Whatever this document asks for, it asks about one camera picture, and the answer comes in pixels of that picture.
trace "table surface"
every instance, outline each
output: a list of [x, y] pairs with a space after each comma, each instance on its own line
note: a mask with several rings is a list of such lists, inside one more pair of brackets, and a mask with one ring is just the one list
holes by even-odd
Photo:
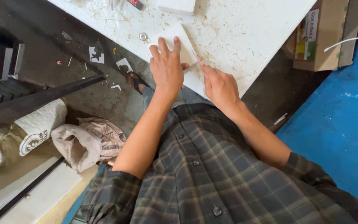
[[[114, 11], [110, 0], [48, 1], [147, 62], [149, 43], [170, 26], [181, 23], [198, 57], [236, 78], [240, 96], [316, 2], [196, 0], [194, 15], [187, 16], [162, 12], [157, 0], [140, 0], [145, 5], [142, 11], [126, 0], [113, 0]], [[139, 39], [143, 32], [149, 37], [147, 42]]]

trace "sandal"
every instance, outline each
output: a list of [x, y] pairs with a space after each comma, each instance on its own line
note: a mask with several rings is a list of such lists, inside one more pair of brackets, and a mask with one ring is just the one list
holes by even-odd
[[130, 83], [130, 79], [132, 79], [132, 82], [133, 82], [133, 87], [135, 88], [135, 90], [138, 92], [138, 93], [140, 93], [141, 95], [143, 95], [141, 92], [140, 92], [140, 90], [139, 90], [139, 85], [140, 84], [143, 84], [143, 85], [145, 85], [145, 86], [147, 86], [147, 87], [149, 87], [150, 88], [150, 86], [149, 85], [147, 85], [147, 83], [145, 83], [145, 81], [143, 81], [136, 73], [134, 73], [134, 72], [128, 72], [128, 74], [127, 74], [127, 79], [128, 79], [128, 82]]

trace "jeans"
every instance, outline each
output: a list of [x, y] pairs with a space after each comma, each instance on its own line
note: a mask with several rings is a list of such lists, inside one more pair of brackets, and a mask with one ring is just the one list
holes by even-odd
[[[185, 104], [205, 103], [215, 106], [211, 101], [204, 99], [202, 96], [198, 95], [196, 92], [194, 92], [193, 90], [187, 87], [183, 88], [181, 91]], [[142, 89], [142, 93], [143, 93], [143, 109], [146, 111], [147, 107], [152, 101], [154, 90], [149, 87], [144, 87]]]

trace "concrete floor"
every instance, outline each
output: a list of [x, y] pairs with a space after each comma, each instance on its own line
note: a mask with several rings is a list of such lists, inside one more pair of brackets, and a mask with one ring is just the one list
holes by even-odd
[[[155, 87], [147, 62], [46, 0], [0, 0], [0, 26], [26, 44], [20, 80], [56, 87], [105, 74], [106, 81], [67, 95], [68, 116], [100, 116], [127, 136], [131, 133], [143, 114], [142, 97], [127, 84], [115, 62], [126, 57], [134, 72]], [[68, 42], [63, 31], [73, 40]], [[90, 62], [88, 46], [105, 54], [105, 64]], [[285, 113], [293, 114], [328, 74], [292, 69], [292, 60], [279, 51], [242, 100], [265, 126], [271, 127]], [[120, 84], [122, 91], [110, 89], [113, 83]]]

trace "blue wall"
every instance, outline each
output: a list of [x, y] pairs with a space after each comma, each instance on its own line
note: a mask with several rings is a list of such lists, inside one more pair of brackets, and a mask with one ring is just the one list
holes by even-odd
[[358, 45], [353, 65], [333, 71], [277, 136], [358, 198]]

